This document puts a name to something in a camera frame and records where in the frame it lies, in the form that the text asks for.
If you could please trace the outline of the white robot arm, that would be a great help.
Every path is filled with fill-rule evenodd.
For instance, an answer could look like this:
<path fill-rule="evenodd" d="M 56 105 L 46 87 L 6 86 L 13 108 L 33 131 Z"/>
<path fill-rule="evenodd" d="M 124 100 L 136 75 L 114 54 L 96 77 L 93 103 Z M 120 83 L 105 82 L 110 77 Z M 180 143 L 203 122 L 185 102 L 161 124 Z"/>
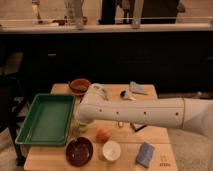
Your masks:
<path fill-rule="evenodd" d="M 182 129 L 213 139 L 213 100 L 168 98 L 111 101 L 102 84 L 91 84 L 76 109 L 76 120 L 121 121 Z"/>

